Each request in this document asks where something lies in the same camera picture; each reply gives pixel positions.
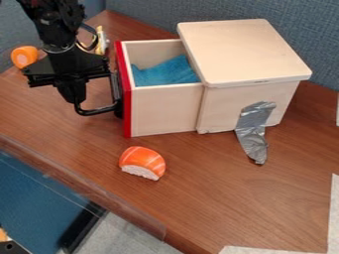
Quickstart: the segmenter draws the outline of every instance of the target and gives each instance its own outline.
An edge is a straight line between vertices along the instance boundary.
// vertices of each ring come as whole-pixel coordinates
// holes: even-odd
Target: orange toy
[[[37,61],[38,50],[33,46],[23,46],[12,52],[11,59],[16,67],[23,68]]]
[[[164,158],[145,147],[130,147],[120,157],[123,172],[157,181],[165,173]]]

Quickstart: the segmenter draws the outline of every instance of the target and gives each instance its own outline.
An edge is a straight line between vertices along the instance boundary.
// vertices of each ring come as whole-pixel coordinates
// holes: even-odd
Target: wooden table
[[[88,23],[104,25],[112,42],[174,37],[107,11]],[[179,250],[326,251],[331,175],[339,174],[334,91],[309,82],[299,87],[282,124],[268,128],[269,159],[259,167],[233,132],[125,139],[112,113],[78,116],[55,88],[30,89],[14,68],[0,82],[2,149]],[[110,102],[106,82],[88,88],[85,106]],[[165,157],[168,170],[160,181],[120,171],[119,156],[133,145]]]

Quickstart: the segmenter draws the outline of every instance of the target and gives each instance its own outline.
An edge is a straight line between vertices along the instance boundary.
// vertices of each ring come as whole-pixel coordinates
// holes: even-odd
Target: gray carpet
[[[103,217],[75,254],[180,254],[142,229],[113,213]]]

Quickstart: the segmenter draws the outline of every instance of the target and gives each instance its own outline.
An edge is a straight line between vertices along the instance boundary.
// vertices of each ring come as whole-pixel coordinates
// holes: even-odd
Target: sushi
[[[130,147],[120,157],[123,172],[157,181],[166,170],[164,158],[145,147]]]

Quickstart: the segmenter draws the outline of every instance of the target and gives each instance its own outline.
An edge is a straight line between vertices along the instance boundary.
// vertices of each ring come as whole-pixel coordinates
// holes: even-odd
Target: blue towel
[[[132,72],[136,86],[200,82],[185,55],[145,69],[132,64]]]

